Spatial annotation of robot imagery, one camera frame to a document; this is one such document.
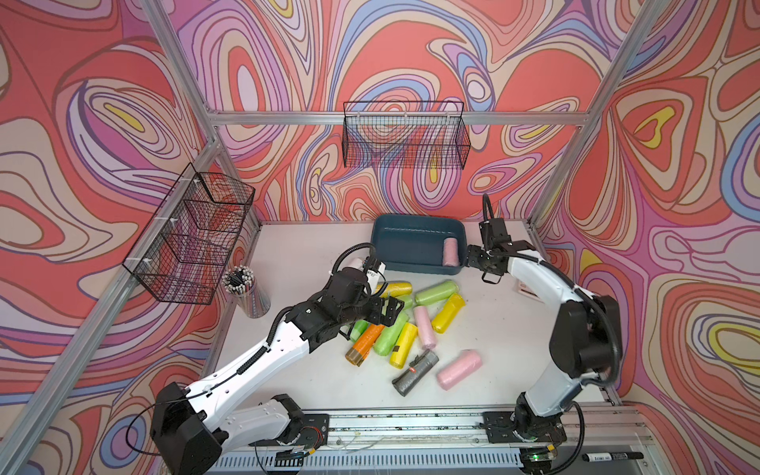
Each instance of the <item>vent grille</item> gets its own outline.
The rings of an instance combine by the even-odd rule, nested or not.
[[[298,463],[274,463],[274,453],[259,451],[259,460],[267,471],[293,471]],[[300,470],[382,470],[522,467],[519,448],[455,448],[348,451],[317,451],[308,456]],[[253,452],[232,452],[219,458],[209,473],[243,472],[258,469]]]

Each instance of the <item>black cable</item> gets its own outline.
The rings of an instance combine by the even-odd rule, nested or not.
[[[319,430],[319,429],[317,429],[314,426],[304,426],[303,428],[304,429],[311,429],[311,430],[313,430],[314,432],[317,433],[317,440],[314,441],[314,445],[312,445],[312,448],[315,449],[315,450],[317,448],[319,448],[322,445],[322,441],[324,441],[324,437],[322,436],[322,431]]]
[[[280,326],[280,322],[282,321],[283,317],[287,315],[288,312],[293,310],[293,307],[285,307],[284,309],[280,310],[280,313],[277,314],[276,317],[274,317],[274,321],[272,322],[272,326],[269,327],[269,334],[267,335],[267,346],[271,347],[272,343],[274,342],[274,335],[277,333],[277,327]],[[240,365],[240,367],[227,379],[219,383],[218,385],[215,385],[211,388],[211,391],[218,388],[219,386],[223,385],[224,383],[228,382],[230,379],[232,379],[235,375],[241,375],[242,373],[246,372],[248,368],[253,366],[253,363],[256,363],[259,358],[261,358],[264,353],[266,353],[268,349],[264,347],[263,345],[261,348],[258,349],[256,353],[254,353],[253,356],[248,358],[245,363]]]
[[[369,255],[374,256],[375,255],[375,245],[371,242],[362,242],[361,244],[352,245],[345,251],[341,252],[341,254],[337,257],[335,260],[335,264],[333,264],[332,268],[332,274],[335,274],[337,272],[337,269],[340,267],[340,263],[343,262],[345,258],[348,257],[349,254],[358,251],[359,249],[369,249]]]
[[[578,456],[581,454],[581,449],[583,448],[583,441],[586,438],[586,421],[584,421],[583,419],[583,411],[581,411],[581,405],[575,401],[572,401],[572,406],[575,408],[575,411],[578,413],[578,424],[580,426],[580,429],[578,430],[578,443],[575,444],[575,450],[572,452],[572,455],[570,455],[569,459],[562,462],[558,467],[555,467],[552,470],[549,470],[548,472],[544,473],[543,475],[556,475],[557,473],[563,471],[567,467],[570,467],[572,463],[575,462],[575,459],[577,459]]]
[[[486,211],[490,211],[491,217],[489,217]],[[491,200],[488,198],[488,193],[483,193],[483,221],[487,221],[493,218],[493,208],[491,207]]]
[[[154,408],[155,406],[157,406],[159,404],[173,404],[173,403],[178,403],[178,402],[182,402],[182,401],[189,401],[189,400],[193,399],[194,397],[202,396],[202,395],[204,395],[206,393],[207,393],[207,391],[203,391],[203,392],[200,392],[200,393],[195,394],[193,396],[186,397],[184,399],[175,399],[174,401],[162,401],[162,402],[152,403],[150,406],[148,406],[145,409],[143,409],[142,411],[140,411],[140,413],[137,416],[135,416],[135,418],[129,423],[129,425],[127,426],[127,432],[124,434],[124,440],[127,442],[127,446],[130,449],[132,449],[133,451],[135,451],[135,452],[137,452],[139,454],[160,456],[160,453],[158,453],[158,452],[146,452],[146,451],[140,450],[139,448],[133,446],[130,443],[130,441],[129,441],[129,431],[132,428],[132,425],[134,425],[135,422],[137,422],[137,420],[140,419],[140,416],[142,416],[147,411],[149,411],[150,409]]]
[[[385,289],[388,288],[388,279],[385,278],[385,275],[383,275],[381,271],[378,271],[378,274],[380,274],[382,277],[382,287],[380,287],[380,290],[372,294],[373,297],[379,296],[380,294],[385,292]]]
[[[492,251],[493,255],[502,255],[505,257],[511,257],[511,258],[520,258],[520,259],[526,259],[528,261],[532,261],[537,263],[538,265],[544,266],[545,268],[552,271],[554,274],[556,274],[564,283],[570,287],[578,296],[583,299],[583,301],[591,307],[594,312],[599,315],[599,319],[602,322],[602,326],[604,326],[604,330],[607,332],[607,339],[610,342],[610,346],[613,349],[613,364],[611,367],[610,375],[607,376],[604,380],[596,380],[596,379],[584,379],[581,381],[582,385],[594,385],[598,386],[600,388],[603,388],[607,386],[608,384],[614,384],[615,381],[617,381],[617,378],[620,374],[620,360],[621,360],[621,350],[620,345],[618,345],[618,338],[617,333],[615,332],[615,328],[612,326],[612,322],[610,322],[610,319],[607,317],[607,314],[601,309],[601,307],[598,306],[598,304],[590,298],[586,292],[579,288],[575,288],[575,282],[572,281],[570,277],[565,275],[564,272],[559,270],[557,267],[552,265],[551,262],[548,262],[544,259],[539,259],[537,257],[534,257],[532,255],[525,255],[520,254],[518,252],[500,252],[500,251]]]
[[[261,465],[261,461],[258,459],[258,442],[258,440],[253,442],[253,451],[256,453],[256,463],[258,464],[258,467],[261,468],[261,471],[264,472],[264,475],[269,475],[267,469],[264,468],[264,465]]]
[[[517,427],[517,423],[512,423],[508,426],[494,426],[493,424],[478,423],[478,427],[481,429],[514,430],[515,427]]]

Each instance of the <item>white table surface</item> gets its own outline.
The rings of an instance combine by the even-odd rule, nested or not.
[[[477,223],[465,223],[464,228],[469,244],[481,243]],[[530,239],[522,221],[508,221],[507,230],[514,240]],[[258,319],[248,318],[240,308],[235,311],[217,368],[264,338],[280,309],[320,290],[335,258],[354,244],[368,242],[371,234],[372,223],[264,225],[250,265],[272,307]],[[344,264],[353,256],[365,255],[365,249],[357,251]],[[390,356],[378,356],[371,350],[361,367],[353,366],[345,359],[352,343],[339,336],[278,372],[241,407],[255,406],[282,393],[310,410],[514,404],[551,359],[549,336],[556,315],[550,315],[541,302],[517,293],[512,276],[505,275],[499,285],[489,285],[481,282],[480,275],[473,268],[454,276],[385,272],[388,280],[411,282],[415,292],[451,278],[467,301],[446,333],[436,334],[435,352],[440,362],[406,397],[391,385],[401,370],[390,365]],[[441,305],[429,307],[431,319]],[[478,351],[483,367],[444,391],[435,374],[467,349]],[[418,339],[407,363],[420,353]],[[587,386],[575,400],[604,401],[595,386]]]

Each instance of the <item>blue plastic tray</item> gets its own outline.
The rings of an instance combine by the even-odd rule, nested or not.
[[[448,237],[457,238],[458,267],[441,265],[443,240]],[[372,228],[372,244],[386,269],[419,274],[459,274],[467,252],[464,225],[444,217],[383,214]]]

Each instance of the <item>green trash bag roll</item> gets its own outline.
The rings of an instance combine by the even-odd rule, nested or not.
[[[409,321],[410,312],[408,310],[402,310],[398,317],[396,317],[396,323],[390,327],[383,329],[382,333],[375,342],[375,353],[380,356],[387,356],[393,350],[393,346],[398,340],[398,335],[401,334],[401,330],[404,329],[404,325]]]
[[[459,286],[453,280],[444,280],[435,287],[417,292],[414,301],[417,305],[430,305],[431,303],[446,300],[448,297],[459,292]]]
[[[364,330],[366,330],[368,326],[369,326],[368,321],[357,320],[356,323],[353,325],[353,330],[351,330],[351,341],[356,343],[356,340],[359,340],[359,337],[362,336],[362,333],[364,333]]]
[[[398,297],[396,297],[396,299],[404,303],[404,310],[411,310],[412,307],[414,307],[414,297],[412,296],[412,294],[399,295]]]

